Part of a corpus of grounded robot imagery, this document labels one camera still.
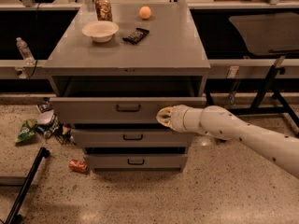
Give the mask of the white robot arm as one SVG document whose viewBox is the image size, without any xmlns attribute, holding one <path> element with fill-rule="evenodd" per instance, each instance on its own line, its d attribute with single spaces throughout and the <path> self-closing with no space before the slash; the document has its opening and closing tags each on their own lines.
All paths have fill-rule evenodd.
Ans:
<svg viewBox="0 0 299 224">
<path fill-rule="evenodd" d="M 217 105 L 162 108 L 156 119 L 179 133 L 198 133 L 241 142 L 290 175 L 299 178 L 299 139 L 249 124 Z"/>
</svg>

